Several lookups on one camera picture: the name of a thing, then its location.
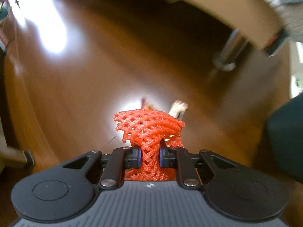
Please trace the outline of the orange foam fruit net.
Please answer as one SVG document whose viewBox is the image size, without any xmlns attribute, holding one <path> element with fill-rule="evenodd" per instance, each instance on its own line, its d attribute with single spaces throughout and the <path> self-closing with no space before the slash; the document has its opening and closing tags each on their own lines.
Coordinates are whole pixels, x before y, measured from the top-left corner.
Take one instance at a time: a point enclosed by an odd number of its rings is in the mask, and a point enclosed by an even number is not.
<svg viewBox="0 0 303 227">
<path fill-rule="evenodd" d="M 122 142 L 130 141 L 142 152 L 138 169 L 125 171 L 125 180 L 168 181 L 174 180 L 176 170 L 162 168 L 159 163 L 160 141 L 169 147 L 183 147 L 181 131 L 185 123 L 168 113 L 152 109 L 136 109 L 114 115 L 116 130 L 123 131 Z"/>
</svg>

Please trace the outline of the teal plastic trash bin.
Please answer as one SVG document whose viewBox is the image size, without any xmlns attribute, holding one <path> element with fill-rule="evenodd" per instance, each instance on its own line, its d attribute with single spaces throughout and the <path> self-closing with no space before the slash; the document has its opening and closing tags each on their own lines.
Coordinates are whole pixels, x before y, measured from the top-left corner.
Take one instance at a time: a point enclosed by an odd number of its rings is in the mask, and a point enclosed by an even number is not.
<svg viewBox="0 0 303 227">
<path fill-rule="evenodd" d="M 266 123 L 277 166 L 302 183 L 303 114 L 302 94 L 276 110 Z"/>
</svg>

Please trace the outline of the metal bed leg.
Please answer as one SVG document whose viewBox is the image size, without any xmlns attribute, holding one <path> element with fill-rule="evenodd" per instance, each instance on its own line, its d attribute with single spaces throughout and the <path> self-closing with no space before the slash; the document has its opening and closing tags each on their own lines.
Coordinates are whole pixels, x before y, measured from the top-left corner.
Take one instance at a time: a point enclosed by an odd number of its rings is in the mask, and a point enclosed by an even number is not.
<svg viewBox="0 0 303 227">
<path fill-rule="evenodd" d="M 213 64 L 220 71 L 230 72 L 236 67 L 236 59 L 249 40 L 238 29 L 232 31 L 222 50 L 214 55 Z"/>
</svg>

